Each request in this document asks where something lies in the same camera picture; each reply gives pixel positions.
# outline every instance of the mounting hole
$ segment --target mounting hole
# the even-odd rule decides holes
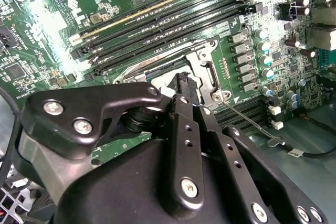
[[[180,100],[185,104],[189,103],[186,97],[180,97]]]
[[[185,129],[186,129],[187,131],[193,131],[193,129],[192,129],[189,125],[186,125],[186,126],[185,126]]]
[[[242,167],[242,165],[239,163],[239,162],[237,162],[237,161],[235,161],[235,166],[237,167],[237,168],[241,168]]]
[[[189,140],[184,141],[184,143],[188,147],[193,147],[193,144]]]

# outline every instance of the pcie slot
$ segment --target pcie slot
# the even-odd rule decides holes
[[[74,50],[73,52],[71,52],[71,56],[74,59],[79,59],[80,57],[90,52],[104,48],[104,44],[109,43],[113,39],[119,38],[120,36],[125,37],[125,36],[132,35],[133,33],[136,33],[137,31],[141,30],[143,26],[152,26],[153,21],[155,20],[159,20],[163,18],[169,19],[170,16],[172,15],[178,15],[179,13],[183,13],[193,8],[196,8],[200,4],[204,4],[206,2],[211,2],[211,1],[214,1],[214,0],[190,0],[181,5],[169,8],[167,10],[163,10],[160,13],[155,14],[155,16],[149,17],[149,19],[141,20],[139,22],[136,22],[135,24],[130,24],[125,28],[122,28],[113,33],[107,34],[100,38],[97,38],[93,42],[90,42],[82,46],[81,48],[78,48]]]
[[[217,3],[215,5],[212,5],[206,8],[205,10],[202,10],[201,12],[192,13],[183,18],[174,20],[168,23],[166,27],[161,27],[161,26],[155,27],[143,34],[139,34],[135,36],[134,38],[128,39],[120,44],[117,44],[111,48],[101,51],[93,55],[92,57],[100,62],[102,60],[110,58],[112,54],[117,54],[120,50],[124,50],[128,46],[134,45],[141,41],[145,43],[146,41],[153,40],[159,35],[163,34],[164,32],[169,33],[171,30],[175,30],[178,27],[186,27],[190,24],[197,22],[200,19],[206,19],[207,17],[211,18],[210,17],[211,15],[216,15],[216,16],[221,15],[222,13],[225,12],[225,10],[232,8],[232,5],[235,6],[235,4],[236,4],[235,0],[230,0],[230,2],[223,1],[223,2]]]
[[[157,4],[159,4],[159,3],[163,2],[163,1],[166,1],[166,0],[156,0],[154,2],[151,2],[151,3],[147,4],[147,5],[143,5],[143,6],[140,6],[138,8],[135,8],[133,10],[130,10],[128,12],[125,12],[122,15],[119,15],[119,16],[117,16],[114,19],[111,19],[111,20],[108,20],[106,22],[100,23],[100,24],[98,24],[98,25],[96,25],[94,27],[88,28],[87,30],[80,32],[80,35],[84,35],[86,33],[94,31],[94,30],[96,30],[96,29],[98,29],[100,27],[107,26],[107,25],[112,24],[112,23],[114,23],[116,21],[122,20],[122,19],[124,19],[124,18],[126,18],[126,17],[128,17],[128,16],[130,16],[132,14],[135,14],[135,13],[141,11],[141,10],[145,10],[145,9],[151,7],[151,6],[157,5]]]
[[[132,52],[129,52],[129,53],[125,54],[125,55],[121,55],[117,58],[114,58],[114,59],[98,66],[97,69],[93,71],[91,76],[86,75],[86,77],[87,77],[86,80],[91,81],[91,80],[93,80],[93,76],[102,75],[105,71],[108,71],[109,69],[114,67],[116,64],[128,61],[128,60],[130,60],[134,57],[138,57],[142,54],[145,54],[146,52],[148,52],[150,50],[154,51],[154,50],[159,49],[160,47],[162,47],[164,45],[167,45],[169,43],[172,43],[172,42],[178,41],[180,39],[183,39],[186,36],[192,36],[192,35],[200,32],[204,29],[208,29],[208,28],[213,27],[215,25],[221,24],[223,21],[227,20],[228,18],[239,15],[239,13],[240,13],[240,11],[238,10],[238,8],[236,8],[235,10],[232,10],[228,13],[225,13],[225,14],[223,14],[223,15],[221,15],[221,16],[213,19],[213,20],[209,20],[206,23],[199,24],[199,25],[196,25],[196,26],[191,27],[189,29],[186,29],[182,32],[176,33],[172,37],[167,37],[166,39],[162,39],[162,40],[156,41],[152,44],[145,45],[145,46],[140,47],[140,48],[138,48],[138,49],[136,49]]]

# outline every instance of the silver screw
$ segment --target silver screw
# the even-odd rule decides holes
[[[236,136],[240,136],[240,132],[239,130],[237,130],[236,128],[233,128],[233,133],[235,133]]]
[[[152,95],[157,95],[158,94],[157,91],[152,87],[148,88],[148,92],[150,92]]]
[[[182,187],[183,192],[189,198],[195,198],[197,196],[197,193],[198,193],[197,186],[190,179],[187,179],[187,178],[183,179],[181,181],[181,187]]]
[[[186,97],[180,97],[180,100],[181,100],[183,103],[185,103],[185,104],[188,103],[188,100],[187,100]]]
[[[314,208],[310,208],[310,211],[319,222],[323,222],[322,217]]]
[[[261,207],[261,205],[259,205],[257,203],[253,203],[252,204],[252,210],[253,210],[253,213],[258,218],[258,220],[260,220],[262,223],[267,222],[267,214],[266,214],[265,210]]]
[[[203,111],[205,112],[205,114],[210,115],[211,111],[208,108],[203,108]]]
[[[309,216],[302,207],[297,207],[299,215],[303,218],[304,221],[309,222]]]
[[[73,128],[80,134],[89,134],[92,131],[92,125],[86,120],[80,119],[73,124]]]
[[[58,102],[46,102],[43,105],[43,109],[50,115],[60,115],[64,111],[63,106]]]

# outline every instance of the cable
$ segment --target cable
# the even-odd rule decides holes
[[[0,87],[0,95],[7,102],[15,117],[12,133],[10,135],[8,142],[7,151],[3,157],[3,161],[0,167],[0,188],[1,188],[7,178],[9,170],[11,169],[12,161],[10,159],[11,158],[10,156],[12,155],[12,152],[15,148],[15,142],[20,137],[20,134],[22,132],[22,125],[20,121],[21,110],[16,104],[15,100],[2,87]]]

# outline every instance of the black metal bracket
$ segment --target black metal bracket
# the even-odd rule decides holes
[[[160,92],[146,82],[44,91],[26,100],[22,124],[30,137],[59,155],[82,159],[92,153],[104,135],[104,120],[113,129],[128,109],[157,106],[161,101]],[[44,105],[48,102],[60,104],[62,112],[47,113]],[[91,131],[76,131],[77,120],[88,122]]]

